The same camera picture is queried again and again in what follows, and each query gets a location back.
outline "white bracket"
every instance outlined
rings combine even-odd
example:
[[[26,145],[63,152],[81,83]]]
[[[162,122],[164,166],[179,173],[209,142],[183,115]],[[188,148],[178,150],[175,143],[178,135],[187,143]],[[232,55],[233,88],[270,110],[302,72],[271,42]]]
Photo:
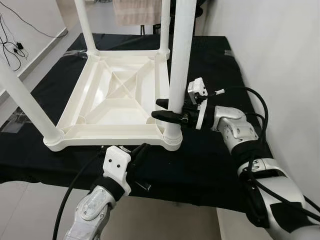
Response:
[[[115,180],[128,196],[131,188],[127,183],[127,166],[131,161],[131,156],[116,146],[111,146],[106,150],[103,163],[103,176]]]

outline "white wall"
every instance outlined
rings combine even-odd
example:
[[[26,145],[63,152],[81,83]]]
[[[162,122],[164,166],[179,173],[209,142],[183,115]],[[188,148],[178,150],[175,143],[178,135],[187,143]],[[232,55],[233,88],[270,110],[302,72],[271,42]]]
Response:
[[[40,31],[51,35],[58,36],[64,29],[65,24],[62,20],[57,3],[55,0],[1,0],[5,5],[15,10],[24,20],[34,25]],[[0,5],[0,13],[2,13],[6,25],[14,34],[17,41],[21,42],[28,51],[29,56],[26,59],[20,57],[21,68],[16,72],[19,76],[28,65],[52,42],[54,38],[47,37],[32,27],[23,23],[14,13]],[[8,45],[8,49],[13,50],[13,46]],[[0,48],[1,58],[4,59],[2,47]],[[7,53],[10,63],[14,65],[16,58]]]
[[[318,0],[216,0],[208,5],[204,29],[228,38],[245,84],[268,105],[274,157],[318,205],[319,11]]]

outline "black cable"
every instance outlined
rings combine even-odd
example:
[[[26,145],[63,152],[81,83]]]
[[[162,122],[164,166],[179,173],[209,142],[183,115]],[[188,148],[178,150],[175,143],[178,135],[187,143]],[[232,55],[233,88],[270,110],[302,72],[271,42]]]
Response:
[[[14,52],[8,50],[8,48],[6,47],[6,44],[8,44],[8,43],[13,44],[14,46],[15,46],[15,44],[13,42],[8,41],[8,36],[7,36],[7,33],[5,31],[5,28],[4,28],[3,24],[2,24],[2,22],[3,22],[3,18],[2,18],[2,15],[0,15],[0,25],[1,25],[1,28],[3,30],[4,36],[5,36],[5,41],[3,41],[3,39],[0,36],[0,41],[1,41],[1,44],[2,44],[2,50],[3,50],[3,53],[4,53],[5,59],[8,62],[10,67],[11,67],[11,65],[10,65],[10,62],[9,62],[9,59],[8,59],[8,56],[7,56],[5,50],[7,50],[8,53],[12,54],[18,60],[19,66],[15,70],[13,70],[14,72],[16,72],[21,68],[21,61],[20,61],[19,57],[17,57],[17,55]]]
[[[5,59],[6,59],[7,63],[8,63],[9,66],[10,66],[9,59],[8,59],[7,54],[6,54],[6,52],[5,52],[5,45],[4,45],[3,43],[2,43],[2,50],[3,50],[3,53],[4,53]]]
[[[244,113],[245,115],[247,115],[247,116],[256,116],[256,117],[258,117],[258,118],[260,118],[261,120],[262,120],[262,126],[265,124],[265,117],[264,116],[262,116],[261,114],[259,114],[259,113],[256,113],[256,112],[245,112]]]
[[[315,204],[313,201],[311,201],[309,198],[307,198],[306,196],[303,196],[305,201],[311,205],[311,207],[313,207],[315,210],[317,210],[320,213],[320,207]]]
[[[259,141],[260,141],[260,143],[262,143],[264,137],[266,136],[266,130],[267,130],[268,121],[269,121],[269,112],[268,112],[267,104],[266,104],[265,100],[263,99],[263,97],[257,91],[255,91],[249,87],[246,87],[246,86],[231,86],[228,88],[224,88],[224,92],[228,92],[229,90],[236,90],[236,89],[243,89],[243,90],[246,90],[248,92],[253,93],[260,100],[260,102],[263,106],[264,124],[262,125],[261,135],[259,136]]]
[[[61,221],[62,213],[64,211],[64,208],[66,206],[68,197],[69,197],[72,189],[74,188],[74,185],[75,185],[76,181],[81,176],[81,174],[90,166],[90,164],[92,164],[94,162],[94,160],[96,160],[101,155],[101,153],[103,153],[103,152],[104,152],[104,147],[102,147],[102,149],[83,166],[83,168],[77,173],[77,175],[75,176],[75,178],[72,180],[71,184],[69,185],[69,188],[64,194],[64,197],[63,197],[62,202],[60,204],[59,211],[58,211],[58,213],[56,215],[55,224],[54,224],[54,230],[53,230],[53,235],[52,235],[52,240],[57,240],[59,224],[60,224],[60,221]]]
[[[259,142],[262,143],[262,139],[265,137],[266,135],[266,129],[267,129],[267,125],[268,125],[268,120],[269,120],[269,112],[268,112],[268,107],[267,107],[267,104],[265,102],[265,100],[262,98],[262,96],[256,92],[255,90],[249,88],[249,87],[245,87],[245,86],[232,86],[232,87],[229,87],[229,88],[224,88],[224,93],[225,92],[228,92],[229,90],[234,90],[234,89],[243,89],[243,90],[246,90],[248,92],[251,92],[253,93],[261,102],[262,106],[263,106],[263,110],[264,110],[264,124],[262,125],[262,131],[261,131],[261,135],[259,136]],[[209,95],[208,97],[212,97],[212,96],[215,96],[217,95],[217,92]],[[305,214],[306,216],[320,222],[320,216],[314,214],[313,212],[311,211],[308,211],[306,209],[304,209],[303,207],[300,207],[300,206],[297,206],[295,204],[293,204],[291,201],[285,199],[284,197],[276,194],[275,192],[273,192],[272,190],[270,190],[269,188],[267,188],[266,186],[264,186],[263,184],[261,184],[254,176],[253,172],[252,172],[252,167],[253,167],[253,163],[254,163],[254,160],[255,160],[255,155],[253,154],[251,159],[249,160],[249,163],[248,163],[248,168],[247,168],[247,173],[248,173],[248,176],[250,178],[250,180],[257,186],[259,187],[260,189],[262,189],[263,191],[265,191],[267,194],[269,194],[270,196],[274,197],[275,199],[281,201],[282,203],[286,204],[287,206],[291,207],[292,209],[300,212],[300,213],[303,213]],[[320,209],[320,207],[318,207],[315,203],[312,202],[312,204],[314,204],[316,206],[316,209]]]
[[[6,47],[6,45],[3,44],[2,46],[4,46],[4,48],[8,51],[8,53],[10,53],[10,54],[12,54],[13,56],[15,56],[15,58],[18,60],[19,66],[18,66],[15,70],[13,70],[14,72],[18,71],[18,70],[21,68],[21,61],[20,61],[19,57],[17,57],[17,55],[16,55],[14,52],[8,50],[8,48]]]
[[[13,41],[17,42],[16,38],[15,38],[15,35],[10,31],[9,27],[7,26],[6,22],[5,22],[5,19],[4,19],[4,16],[2,15],[2,13],[0,13],[0,17],[2,19],[2,22],[3,24],[5,25],[6,29],[9,31],[9,33],[11,34],[12,38],[13,38]]]
[[[66,32],[65,34],[63,35],[60,35],[60,36],[50,36],[48,34],[46,34],[45,32],[43,31],[40,31],[38,30],[35,26],[33,26],[31,23],[27,22],[26,20],[24,20],[18,13],[16,13],[12,8],[8,7],[7,5],[5,5],[2,1],[0,1],[0,4],[2,6],[4,6],[5,8],[9,9],[11,12],[13,12],[22,22],[24,22],[25,24],[29,25],[30,27],[32,27],[34,30],[36,30],[37,32],[49,37],[49,38],[62,38],[64,36],[66,36],[68,34],[68,32]]]

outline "robotic arm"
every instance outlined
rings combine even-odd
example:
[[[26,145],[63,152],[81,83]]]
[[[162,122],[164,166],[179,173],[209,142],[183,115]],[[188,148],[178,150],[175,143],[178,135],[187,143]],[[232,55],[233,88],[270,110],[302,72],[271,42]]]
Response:
[[[190,82],[188,94],[192,105],[183,106],[182,114],[160,110],[152,112],[152,116],[189,128],[219,131],[237,165],[237,175],[248,202],[246,215],[249,221],[256,227],[265,228],[274,240],[319,240],[319,225],[271,196],[250,177],[249,173],[253,174],[261,186],[290,201],[296,208],[305,208],[303,194],[277,161],[268,158],[261,149],[257,141],[259,137],[246,115],[232,107],[207,106],[208,93],[201,78]],[[168,109],[168,99],[158,99],[156,103]],[[148,144],[143,144],[131,153],[116,146],[107,149],[103,177],[96,181],[93,191],[76,207],[74,222],[65,240],[100,239],[110,211],[123,195],[131,192],[128,182],[134,179],[135,168],[142,163],[148,147]]]
[[[193,104],[183,106],[182,114],[160,110],[154,111],[152,116],[189,128],[219,131],[237,165],[237,175],[249,206],[246,213],[249,221],[265,228],[274,240],[319,240],[319,225],[256,186],[248,175],[249,162],[253,158],[251,171],[260,184],[297,208],[306,207],[304,196],[294,181],[275,159],[268,158],[261,149],[258,135],[246,115],[232,107],[208,107],[208,93],[202,78],[189,83],[188,94]],[[158,99],[157,104],[168,109],[167,99]]]

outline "black fabric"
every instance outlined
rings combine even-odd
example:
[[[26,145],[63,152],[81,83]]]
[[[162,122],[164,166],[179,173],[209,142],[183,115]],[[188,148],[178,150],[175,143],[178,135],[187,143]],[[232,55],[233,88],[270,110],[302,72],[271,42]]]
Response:
[[[249,162],[252,158],[269,158],[270,156],[270,154],[265,152],[261,147],[259,140],[245,141],[238,144],[232,149],[231,155],[237,168],[239,168],[242,164]]]
[[[300,202],[292,202],[292,204],[302,207]],[[294,230],[302,227],[315,225],[309,221],[305,214],[293,210],[283,202],[271,204],[270,207],[276,222],[288,233],[292,233]]]
[[[122,186],[117,183],[115,180],[113,180],[111,177],[98,177],[91,187],[91,190],[93,190],[97,185],[104,187],[114,198],[114,200],[117,202],[119,199],[124,195],[125,190],[122,188]]]
[[[158,35],[94,34],[100,50],[152,50],[159,48]],[[69,50],[85,49],[83,35]],[[243,86],[240,69],[223,36],[196,36],[192,42],[188,81],[203,77],[207,91]],[[32,91],[32,95],[56,124],[67,104],[86,59],[62,57]],[[171,60],[168,61],[170,73]],[[233,91],[208,100],[209,105],[235,107],[253,112],[245,91]],[[249,121],[259,131],[256,117]],[[151,184],[144,191],[131,186],[132,196],[163,199],[246,211],[244,196],[237,177],[237,168],[219,132],[183,129],[181,148],[175,152],[151,146],[146,161],[136,171],[137,180]],[[132,150],[135,146],[126,146]],[[50,151],[41,134],[26,123],[18,133],[0,133],[0,182],[21,180],[31,183],[68,186],[82,166],[94,156],[97,146],[70,146],[60,152]],[[90,189],[103,173],[103,158],[97,159],[83,173],[75,188]]]

